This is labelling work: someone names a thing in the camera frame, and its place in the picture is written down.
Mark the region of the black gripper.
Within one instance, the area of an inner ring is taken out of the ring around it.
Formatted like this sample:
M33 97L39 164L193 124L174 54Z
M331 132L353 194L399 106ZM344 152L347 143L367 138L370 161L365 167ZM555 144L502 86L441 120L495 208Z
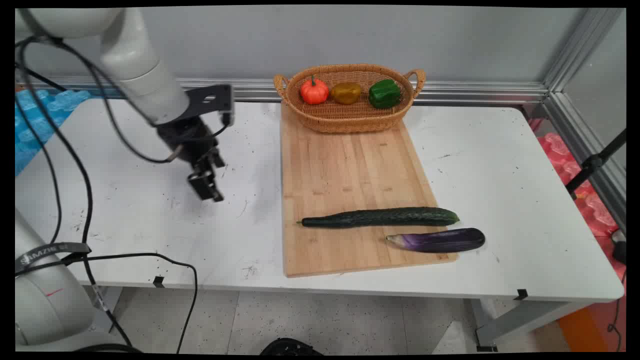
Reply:
M218 148L217 136L222 130L212 132L200 116L171 121L155 129L172 151L180 148L176 157L194 169L187 182L197 196L202 201L222 202L224 196L217 188L213 171L226 166Z

